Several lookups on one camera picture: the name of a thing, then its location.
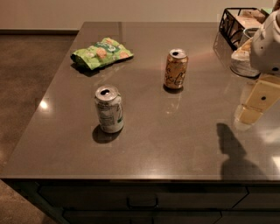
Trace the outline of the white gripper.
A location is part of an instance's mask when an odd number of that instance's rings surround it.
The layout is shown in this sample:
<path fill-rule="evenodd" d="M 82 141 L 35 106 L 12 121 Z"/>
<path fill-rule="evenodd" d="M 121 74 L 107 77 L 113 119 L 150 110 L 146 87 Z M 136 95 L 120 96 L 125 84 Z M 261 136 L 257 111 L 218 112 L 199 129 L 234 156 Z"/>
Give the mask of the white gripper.
<path fill-rule="evenodd" d="M 249 91 L 245 102 L 238 106 L 236 119 L 246 125 L 256 123 L 280 99 L 280 78 L 263 73 Z"/>

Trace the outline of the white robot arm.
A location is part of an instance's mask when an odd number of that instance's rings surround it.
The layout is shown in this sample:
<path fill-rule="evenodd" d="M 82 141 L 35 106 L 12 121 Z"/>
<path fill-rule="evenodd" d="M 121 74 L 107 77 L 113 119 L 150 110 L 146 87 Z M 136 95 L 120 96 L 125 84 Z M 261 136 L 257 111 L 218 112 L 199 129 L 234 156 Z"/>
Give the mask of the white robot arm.
<path fill-rule="evenodd" d="M 236 111 L 236 120 L 250 125 L 280 99 L 280 10 L 273 11 L 237 52 L 260 73 Z"/>

